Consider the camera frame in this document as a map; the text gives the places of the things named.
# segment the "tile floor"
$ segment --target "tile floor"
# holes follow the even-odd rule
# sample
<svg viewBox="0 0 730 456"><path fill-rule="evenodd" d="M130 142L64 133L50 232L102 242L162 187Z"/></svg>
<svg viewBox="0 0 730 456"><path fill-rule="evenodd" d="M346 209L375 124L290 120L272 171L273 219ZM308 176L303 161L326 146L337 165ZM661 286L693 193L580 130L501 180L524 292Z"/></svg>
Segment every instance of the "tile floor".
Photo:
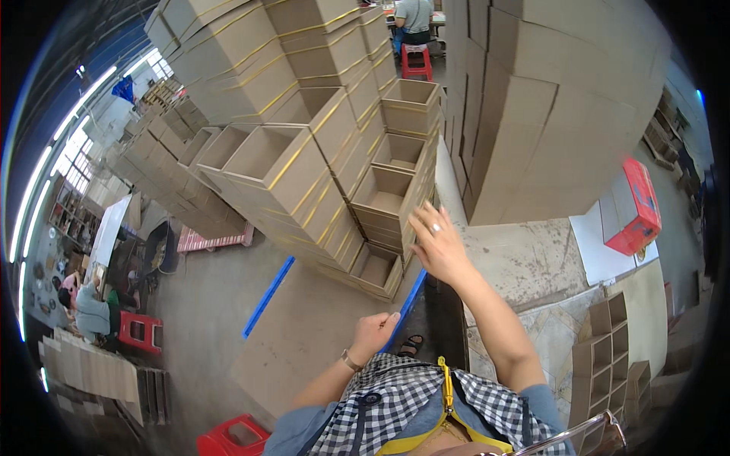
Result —
<svg viewBox="0 0 730 456"><path fill-rule="evenodd" d="M540 356L542 371L558 404L565 425L570 415L572 394L573 344L590 336L588 307L604 299L604 290L593 287L579 295L548 306L518 314L525 331ZM496 382L494 364L489 359L474 316L464 306L469 364L472 373Z"/></svg>

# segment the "sandal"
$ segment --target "sandal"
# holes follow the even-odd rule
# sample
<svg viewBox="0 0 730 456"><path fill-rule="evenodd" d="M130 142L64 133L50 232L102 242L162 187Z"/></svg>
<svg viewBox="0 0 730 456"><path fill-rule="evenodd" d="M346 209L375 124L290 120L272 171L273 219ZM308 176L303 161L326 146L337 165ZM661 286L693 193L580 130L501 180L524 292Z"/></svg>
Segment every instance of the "sandal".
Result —
<svg viewBox="0 0 730 456"><path fill-rule="evenodd" d="M398 352L398 356L407 356L409 358L415 358L415 354L418 353L418 349L421 348L423 345L423 336L420 334L414 334L413 336L406 339L403 344L401 345L401 351ZM410 352L408 350L403 350L404 347L410 347L413 348L414 351Z"/></svg>

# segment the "red plastic stool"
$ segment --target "red plastic stool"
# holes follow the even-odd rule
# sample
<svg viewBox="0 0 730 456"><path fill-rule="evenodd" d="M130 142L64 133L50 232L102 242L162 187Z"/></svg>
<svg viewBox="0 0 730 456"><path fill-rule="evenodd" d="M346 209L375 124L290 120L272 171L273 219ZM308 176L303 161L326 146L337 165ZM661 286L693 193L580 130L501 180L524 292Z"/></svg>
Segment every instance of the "red plastic stool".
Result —
<svg viewBox="0 0 730 456"><path fill-rule="evenodd" d="M120 312L122 324L119 329L119 341L160 355L162 348L155 344L155 326L162 328L162 320L147 315Z"/></svg>
<svg viewBox="0 0 730 456"><path fill-rule="evenodd" d="M238 438L231 435L231 426L244 425L258 439L245 447L239 445ZM216 426L209 433L195 440L200 456L259 456L264 452L266 440L271 436L257 425L250 414L241 415Z"/></svg>
<svg viewBox="0 0 730 456"><path fill-rule="evenodd" d="M408 66L408 54L421 54L423 59L417 57L411 63L422 63L423 66ZM401 45L401 61L403 70L403 79L419 74L426 75L429 82L433 82L433 71L431 70L431 59L429 57L429 47L426 45Z"/></svg>

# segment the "wristwatch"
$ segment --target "wristwatch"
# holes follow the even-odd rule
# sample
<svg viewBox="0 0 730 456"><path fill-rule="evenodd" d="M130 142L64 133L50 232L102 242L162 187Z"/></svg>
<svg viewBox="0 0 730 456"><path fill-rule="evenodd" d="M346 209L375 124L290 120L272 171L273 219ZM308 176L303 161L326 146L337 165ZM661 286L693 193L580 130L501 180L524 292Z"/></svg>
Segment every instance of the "wristwatch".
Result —
<svg viewBox="0 0 730 456"><path fill-rule="evenodd" d="M342 351L341 358L345 362L345 364L347 364L347 367L351 368L355 372L359 372L359 371L363 370L363 366L359 366L359 365L355 364L355 362L350 359L350 356L347 354L347 349L344 349Z"/></svg>

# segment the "checkered shirt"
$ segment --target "checkered shirt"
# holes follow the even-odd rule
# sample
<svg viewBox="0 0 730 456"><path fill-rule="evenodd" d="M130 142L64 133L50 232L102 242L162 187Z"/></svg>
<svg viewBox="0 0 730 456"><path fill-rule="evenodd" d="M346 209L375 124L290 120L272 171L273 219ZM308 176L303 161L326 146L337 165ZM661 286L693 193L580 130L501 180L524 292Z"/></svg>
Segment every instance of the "checkered shirt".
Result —
<svg viewBox="0 0 730 456"><path fill-rule="evenodd" d="M456 376L466 401L507 437L512 448L524 447L523 399L500 384L468 372L456 371ZM439 366L387 353L375 355L350 380L308 455L374 455L405 429L443 382L444 374ZM366 403L368 396L377 401ZM555 433L532 413L529 418L533 442ZM561 444L545 450L545 454L562 456L569 452Z"/></svg>

